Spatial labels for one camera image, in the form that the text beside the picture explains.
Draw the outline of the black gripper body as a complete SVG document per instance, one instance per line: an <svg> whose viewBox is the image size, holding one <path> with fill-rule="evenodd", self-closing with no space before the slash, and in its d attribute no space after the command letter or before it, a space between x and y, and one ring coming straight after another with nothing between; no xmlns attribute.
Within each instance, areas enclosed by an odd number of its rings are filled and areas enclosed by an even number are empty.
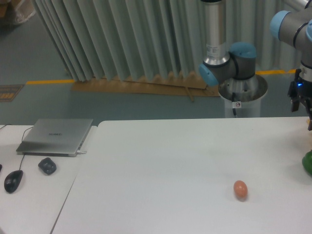
<svg viewBox="0 0 312 234"><path fill-rule="evenodd" d="M302 69L295 70L294 80L289 86L288 97L291 98L291 102L312 100L312 82L303 79Z"/></svg>

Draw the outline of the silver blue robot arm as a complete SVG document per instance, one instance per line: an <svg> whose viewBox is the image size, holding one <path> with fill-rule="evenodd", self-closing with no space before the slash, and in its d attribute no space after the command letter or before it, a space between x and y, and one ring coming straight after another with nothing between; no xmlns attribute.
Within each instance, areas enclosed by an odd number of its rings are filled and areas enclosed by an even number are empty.
<svg viewBox="0 0 312 234"><path fill-rule="evenodd" d="M290 83L288 97L291 112L305 107L312 115L312 2L287 1L297 10L280 11L270 22L271 35L301 52L300 67ZM246 42L233 43L226 49L226 3L223 0L203 0L205 20L205 57L198 70L209 86L218 86L224 100L226 117L258 117L260 101L268 85L255 73L256 49Z"/></svg>

